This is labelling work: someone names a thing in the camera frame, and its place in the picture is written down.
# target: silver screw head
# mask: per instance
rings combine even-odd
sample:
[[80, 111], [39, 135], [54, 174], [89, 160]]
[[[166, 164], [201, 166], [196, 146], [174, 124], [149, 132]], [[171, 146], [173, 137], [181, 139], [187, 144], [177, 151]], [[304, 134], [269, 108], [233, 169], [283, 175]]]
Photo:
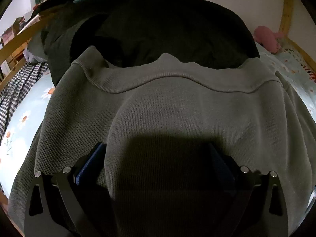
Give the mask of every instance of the silver screw head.
[[35, 177], [40, 177], [40, 176], [41, 176], [41, 174], [42, 174], [42, 172], [41, 172], [41, 171], [37, 171], [37, 172], [34, 174], [34, 176], [35, 176]]
[[272, 177], [277, 177], [277, 173], [276, 173], [275, 171], [271, 171], [271, 172], [270, 172], [270, 175], [271, 175]]
[[63, 173], [68, 174], [71, 171], [71, 167], [67, 166], [63, 169]]
[[249, 172], [249, 168], [247, 168], [246, 166], [241, 166], [241, 167], [240, 167], [240, 170], [241, 170], [243, 173], [248, 173], [248, 172]]

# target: black and white checkered blanket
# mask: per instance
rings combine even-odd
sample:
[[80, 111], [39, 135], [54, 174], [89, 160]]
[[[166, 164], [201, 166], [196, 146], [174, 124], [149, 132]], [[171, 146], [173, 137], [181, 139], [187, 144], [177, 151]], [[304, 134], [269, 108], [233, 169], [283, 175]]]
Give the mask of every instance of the black and white checkered blanket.
[[27, 62], [2, 90], [0, 94], [0, 143], [14, 111], [47, 69], [47, 63]]

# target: flower print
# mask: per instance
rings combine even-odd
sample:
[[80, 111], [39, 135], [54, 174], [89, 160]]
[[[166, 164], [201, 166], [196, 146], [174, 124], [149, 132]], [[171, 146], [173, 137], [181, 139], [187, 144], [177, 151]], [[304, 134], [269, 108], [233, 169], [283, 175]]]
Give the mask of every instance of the flower print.
[[15, 128], [12, 127], [11, 129], [8, 129], [7, 133], [5, 134], [5, 140], [4, 144], [8, 147], [8, 145], [11, 142], [12, 136], [15, 133]]
[[19, 123], [18, 123], [18, 128], [20, 130], [25, 126], [26, 121], [28, 121], [30, 115], [31, 115], [31, 111], [26, 111], [25, 113], [22, 114], [21, 118], [19, 119]]
[[50, 98], [55, 91], [55, 87], [47, 88], [44, 91], [44, 94], [41, 96], [42, 99]]

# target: bed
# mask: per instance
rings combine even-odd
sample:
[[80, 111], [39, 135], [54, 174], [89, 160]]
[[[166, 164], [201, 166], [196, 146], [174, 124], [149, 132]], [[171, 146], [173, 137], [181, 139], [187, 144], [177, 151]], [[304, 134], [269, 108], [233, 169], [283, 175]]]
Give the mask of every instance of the bed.
[[[290, 28], [293, 0], [284, 0], [283, 15], [280, 30], [287, 36]], [[27, 40], [32, 38], [53, 18], [54, 14], [41, 18], [39, 22], [29, 26], [0, 50], [0, 64]], [[261, 60], [271, 71], [279, 71], [283, 77], [295, 88], [313, 119], [316, 121], [316, 63], [310, 56], [289, 38], [285, 38], [282, 53], [273, 55], [260, 44], [256, 44]], [[0, 92], [8, 87], [20, 70], [25, 67], [25, 61], [17, 64], [1, 81]], [[19, 101], [10, 122], [3, 132], [0, 144], [0, 183], [4, 192], [1, 203], [7, 202], [13, 181], [18, 173], [31, 146], [34, 135], [45, 114], [49, 99], [54, 92], [54, 85], [47, 68], [42, 70], [39, 79], [32, 85], [28, 93]]]

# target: pink stuffed toy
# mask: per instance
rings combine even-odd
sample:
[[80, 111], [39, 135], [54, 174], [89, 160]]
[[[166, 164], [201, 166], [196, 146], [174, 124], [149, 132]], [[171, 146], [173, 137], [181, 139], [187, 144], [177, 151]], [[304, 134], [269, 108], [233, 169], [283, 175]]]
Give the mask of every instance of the pink stuffed toy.
[[270, 28], [265, 26], [257, 27], [253, 34], [255, 41], [273, 54], [277, 53], [281, 49], [281, 45], [276, 39], [283, 37], [284, 34], [282, 32], [273, 33]]

